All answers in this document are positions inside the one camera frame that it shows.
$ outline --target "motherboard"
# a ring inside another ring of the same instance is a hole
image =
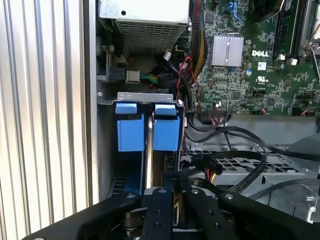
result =
[[[287,49],[294,47],[295,35],[300,34],[295,29],[301,6],[295,2],[299,1],[286,0],[281,12],[254,22],[250,19],[250,0],[205,0],[205,35],[210,54],[197,78],[200,113],[223,112],[239,100],[250,99],[263,106],[267,115],[320,115],[320,83],[315,70],[318,60],[312,61],[312,56],[303,55],[301,49],[295,53]],[[318,3],[312,4],[315,10],[308,15],[306,38],[318,24]],[[234,41],[235,47],[227,53],[229,62],[220,64],[219,56],[214,55],[219,51],[219,41],[224,40],[228,44]],[[237,51],[240,62],[232,60]],[[196,100],[196,88],[192,91]],[[239,105],[234,113],[259,114],[249,103]]]

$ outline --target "green circuit board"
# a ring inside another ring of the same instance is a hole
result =
[[[273,60],[278,16],[253,23],[249,21],[249,1],[238,0],[240,20],[236,20],[232,14],[226,13],[225,6],[224,0],[218,5],[211,0],[205,1],[208,51],[212,52],[214,35],[234,33],[244,36],[242,66],[214,67],[210,64],[211,55],[208,55],[198,77],[201,88],[198,111],[225,111],[238,100],[251,99],[262,105],[267,115],[300,116],[304,111],[312,112],[312,116],[320,115],[320,84],[311,59],[301,59],[297,65]],[[290,39],[292,34],[287,31],[285,37]],[[253,56],[253,51],[263,54]],[[255,110],[252,104],[241,104],[235,108],[235,113],[254,114]]]

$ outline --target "yellow wire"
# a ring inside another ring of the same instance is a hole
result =
[[[195,78],[198,77],[198,75],[200,74],[200,67],[204,62],[204,55],[205,55],[205,33],[204,33],[204,30],[201,30],[200,54],[197,61],[197,65],[194,70]]]
[[[217,176],[217,174],[215,174],[215,173],[212,175],[211,180],[210,180],[210,182],[211,182],[211,183],[213,183],[213,182],[214,182],[214,180],[215,180],[216,176]]]

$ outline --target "blue plastic tab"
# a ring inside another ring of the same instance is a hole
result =
[[[115,107],[115,114],[137,114],[136,103],[118,102]]]
[[[175,116],[177,115],[176,106],[173,104],[156,104],[155,115]]]
[[[179,141],[180,118],[176,120],[156,119],[154,121],[153,149],[177,151]]]
[[[145,150],[144,115],[137,120],[118,120],[119,152],[135,152]]]

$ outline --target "silver heatsink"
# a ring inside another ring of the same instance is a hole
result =
[[[189,0],[101,0],[99,17],[115,21],[131,52],[164,53],[188,25]]]
[[[244,37],[238,35],[214,35],[211,65],[240,67],[244,48]]]

